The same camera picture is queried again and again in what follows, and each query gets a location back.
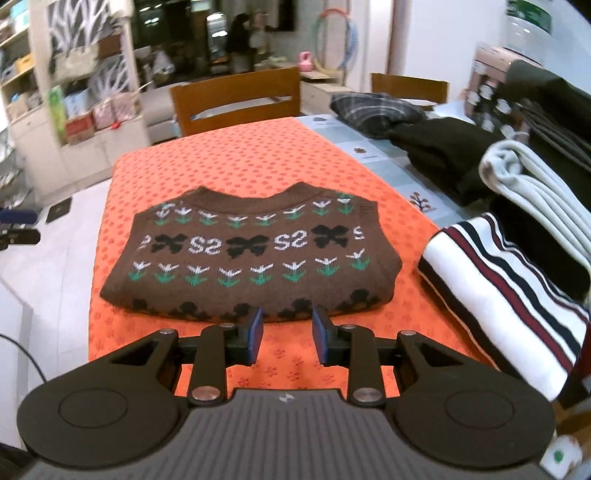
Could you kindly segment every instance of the striped folded cloth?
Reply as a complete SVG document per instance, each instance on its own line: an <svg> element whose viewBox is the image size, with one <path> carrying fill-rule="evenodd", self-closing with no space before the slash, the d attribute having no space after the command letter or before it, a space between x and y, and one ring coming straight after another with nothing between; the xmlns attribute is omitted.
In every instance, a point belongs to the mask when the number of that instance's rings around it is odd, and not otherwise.
<svg viewBox="0 0 591 480"><path fill-rule="evenodd" d="M580 356L589 313L504 238L493 214L435 234L418 270L499 370L550 401L558 397Z"/></svg>

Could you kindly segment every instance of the gray plaid cloth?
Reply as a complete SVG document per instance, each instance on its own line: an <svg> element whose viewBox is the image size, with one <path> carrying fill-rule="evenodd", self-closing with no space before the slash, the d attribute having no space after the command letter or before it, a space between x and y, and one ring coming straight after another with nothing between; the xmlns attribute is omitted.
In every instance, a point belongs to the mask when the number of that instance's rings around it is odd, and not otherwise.
<svg viewBox="0 0 591 480"><path fill-rule="evenodd" d="M335 93L330 108L345 123L375 139L387 140L400 123L415 124L427 119L421 107L386 93Z"/></svg>

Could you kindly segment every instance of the chair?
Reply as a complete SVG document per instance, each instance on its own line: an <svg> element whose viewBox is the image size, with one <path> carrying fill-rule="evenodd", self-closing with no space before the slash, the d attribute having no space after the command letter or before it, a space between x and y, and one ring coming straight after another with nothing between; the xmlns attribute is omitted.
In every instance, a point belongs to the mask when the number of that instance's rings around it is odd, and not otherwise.
<svg viewBox="0 0 591 480"><path fill-rule="evenodd" d="M371 74L371 91L387 93L395 98L427 100L446 103L449 84L441 80L427 80L400 75Z"/></svg>
<svg viewBox="0 0 591 480"><path fill-rule="evenodd" d="M175 86L170 89L178 124L184 137L216 128L300 114L298 68L263 70ZM281 100L280 97L291 97ZM224 109L224 113L194 118L233 103L259 99L258 105Z"/></svg>

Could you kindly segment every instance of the red stripe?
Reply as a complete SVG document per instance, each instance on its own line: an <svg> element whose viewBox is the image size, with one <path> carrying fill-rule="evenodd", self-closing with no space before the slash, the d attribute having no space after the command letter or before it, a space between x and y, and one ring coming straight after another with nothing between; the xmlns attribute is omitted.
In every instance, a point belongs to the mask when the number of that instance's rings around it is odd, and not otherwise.
<svg viewBox="0 0 591 480"><path fill-rule="evenodd" d="M548 347L562 368L564 368L566 372L570 372L573 368L573 364L562 351L560 345L558 345L556 340L554 340L552 336L546 331L546 329L540 325L538 320L532 317L529 310L521 301L519 295L517 295L517 293L507 284L505 279L497 272L490 269L488 265L482 261L480 255L478 255L478 253L472 248L471 244L466 241L464 236L454 227L448 227L444 231L452 240L455 241L455 243L457 243L457 246L462 249L468 258L470 258L482 276L485 277L491 284L493 284L497 290L499 290L500 294L506 298L513 311L517 314L521 321L537 335L537 337L545 344L545 346Z"/></svg>
<svg viewBox="0 0 591 480"><path fill-rule="evenodd" d="M538 278L538 280L540 281L540 284L542 285L542 288L547 293L547 295L549 296L549 298L551 298L552 300L554 300L554 302L557 303L558 305L560 305L562 308L565 308L567 310L570 310L577 317L579 317L583 322L585 322L585 324L588 324L589 319L585 318L585 316L580 311L578 311L572 305L569 305L568 303L565 303L566 300L564 300L564 299L560 298L559 296L555 295L553 292L550 292L550 290L548 289L548 287L546 285L546 282L544 281L543 276L541 275L541 273L537 270L537 268L533 268L532 266L530 266L525 261L525 255L520 250L518 250L518 252L520 254L517 255L517 253L514 252L513 250L512 251L508 250L508 248L504 245L504 242L501 244L501 240L499 239L498 235L496 234L495 224L492 221L492 219L489 217L489 215L484 214L484 215L482 215L482 217L491 226L492 239L495 242L496 247L499 250L501 250L501 251L506 251L508 253L512 253L513 255L515 255L521 261L521 263L524 265L524 267L527 268L528 270L530 270Z"/></svg>

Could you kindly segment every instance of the sweater collar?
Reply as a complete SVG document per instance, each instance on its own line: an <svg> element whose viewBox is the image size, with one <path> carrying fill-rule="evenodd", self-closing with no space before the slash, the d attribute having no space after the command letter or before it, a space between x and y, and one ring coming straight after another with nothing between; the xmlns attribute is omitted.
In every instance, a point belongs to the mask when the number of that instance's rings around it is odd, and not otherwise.
<svg viewBox="0 0 591 480"><path fill-rule="evenodd" d="M237 197L201 186L194 191L189 202L209 212L252 215L285 210L327 194L327 190L303 181L265 198Z"/></svg>

